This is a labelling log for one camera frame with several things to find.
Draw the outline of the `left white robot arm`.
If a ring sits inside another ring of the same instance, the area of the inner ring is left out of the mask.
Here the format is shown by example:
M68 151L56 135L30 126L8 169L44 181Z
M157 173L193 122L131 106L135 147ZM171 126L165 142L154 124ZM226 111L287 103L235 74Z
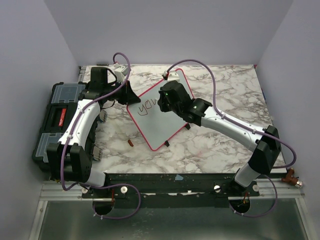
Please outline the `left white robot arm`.
M116 63L114 69L92 67L90 80L77 96L75 111L66 130L56 143L46 148L51 176L61 182L67 191L66 181L93 187L101 198L111 191L107 174L92 169L95 134L100 114L107 101L121 105L139 103L140 98L133 92L130 82L131 68Z

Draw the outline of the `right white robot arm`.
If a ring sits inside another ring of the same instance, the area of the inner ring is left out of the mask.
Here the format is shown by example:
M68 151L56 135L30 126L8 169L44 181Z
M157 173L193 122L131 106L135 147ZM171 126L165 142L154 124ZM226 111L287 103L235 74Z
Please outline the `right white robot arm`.
M249 161L236 172L229 184L234 195L243 195L252 181L271 172L281 152L277 128L251 125L221 112L204 99L191 98L176 80L165 83L158 92L157 103L162 112L173 112L189 124L215 130L252 152Z

